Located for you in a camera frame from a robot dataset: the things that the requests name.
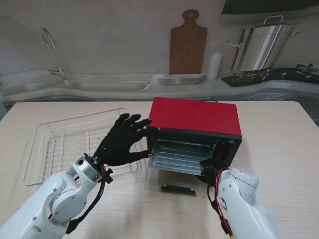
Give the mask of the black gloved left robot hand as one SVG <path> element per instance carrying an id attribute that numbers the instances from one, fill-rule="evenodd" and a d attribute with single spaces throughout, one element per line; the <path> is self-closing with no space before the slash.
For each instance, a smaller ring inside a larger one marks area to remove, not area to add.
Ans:
<path id="1" fill-rule="evenodd" d="M 140 114 L 125 113 L 120 115 L 101 141 L 92 158 L 98 164 L 121 166 L 151 156 L 152 152 L 149 150 L 130 152 L 134 143 L 159 131 L 157 127 L 148 127 L 152 122 L 151 119 L 140 120 L 140 118 Z"/>

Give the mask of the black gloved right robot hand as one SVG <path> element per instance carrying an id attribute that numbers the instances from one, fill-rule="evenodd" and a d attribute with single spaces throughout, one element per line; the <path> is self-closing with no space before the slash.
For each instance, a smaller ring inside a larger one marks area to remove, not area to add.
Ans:
<path id="1" fill-rule="evenodd" d="M 214 162 L 213 158 L 203 160 L 200 162 L 200 165 L 203 167 L 199 176 L 196 176 L 203 183 L 210 185 L 215 184 L 215 180 L 219 171 L 218 163 Z"/>

